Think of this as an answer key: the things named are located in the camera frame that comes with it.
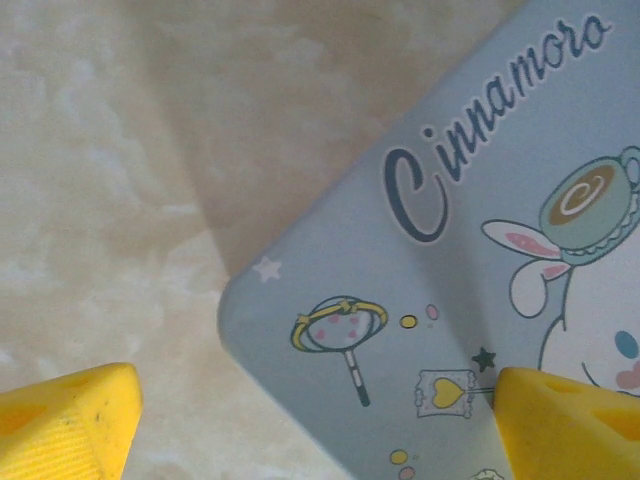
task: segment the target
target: yellow heart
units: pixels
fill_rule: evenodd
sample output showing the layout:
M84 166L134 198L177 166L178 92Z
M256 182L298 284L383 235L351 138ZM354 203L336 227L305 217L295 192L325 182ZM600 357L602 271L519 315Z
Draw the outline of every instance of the yellow heart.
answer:
M437 408L449 408L465 393L463 389L448 378L437 379L433 384L433 388L435 388L436 394L433 396L431 403Z

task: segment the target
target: white star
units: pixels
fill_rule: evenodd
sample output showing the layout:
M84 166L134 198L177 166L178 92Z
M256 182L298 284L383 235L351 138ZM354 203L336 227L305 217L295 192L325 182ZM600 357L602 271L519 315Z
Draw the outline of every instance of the white star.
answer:
M265 283L271 278L275 278L276 280L280 279L280 272L278 270L280 270L281 266L281 262L273 262L269 260L268 257L262 257L260 263L254 265L252 268L260 274L260 281Z

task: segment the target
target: heart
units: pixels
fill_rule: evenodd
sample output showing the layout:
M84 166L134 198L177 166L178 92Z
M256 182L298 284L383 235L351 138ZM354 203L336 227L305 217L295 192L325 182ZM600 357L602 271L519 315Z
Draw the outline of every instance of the heart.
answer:
M463 389L448 378L437 379L433 384L433 388L436 390L436 394L433 396L431 403L437 408L449 408L465 393Z
M632 370L622 371L616 375L616 383L620 388L633 390L640 387L640 362L636 362Z

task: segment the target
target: hole in yellow object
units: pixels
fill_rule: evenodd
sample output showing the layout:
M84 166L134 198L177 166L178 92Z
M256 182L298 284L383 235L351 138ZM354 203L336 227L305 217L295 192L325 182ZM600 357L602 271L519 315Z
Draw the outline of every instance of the hole in yellow object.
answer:
M567 385L562 382L546 382L547 387L549 387L554 392L558 393L580 393L582 389L576 385Z
M63 383L62 386L64 388L79 388L91 381L91 377L80 377L69 380L66 383Z
M640 412L622 409L596 410L593 415L632 442L640 442Z
M11 435L33 419L42 415L47 407L43 405L21 405L0 407L0 435Z

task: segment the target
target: dot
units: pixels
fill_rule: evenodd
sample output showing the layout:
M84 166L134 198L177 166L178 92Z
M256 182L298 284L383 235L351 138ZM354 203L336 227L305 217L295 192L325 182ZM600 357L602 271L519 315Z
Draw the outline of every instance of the dot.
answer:
M415 315L405 315L400 319L400 325L402 328L414 328L418 325L418 319Z
M411 480L415 476L416 471L413 469L413 467L404 467L402 470L400 470L400 473L398 473L399 480Z
M437 320L439 316L440 312L438 312L438 308L435 305L427 305L427 317L429 317L429 320Z
M433 130L433 128L431 127L426 127L423 131L422 134L424 135L424 137L427 140L431 140L433 137L435 137L436 132Z
M409 455L407 455L407 452L404 450L394 450L391 452L391 455L389 455L389 460L391 460L391 463L394 465L402 465L408 458Z

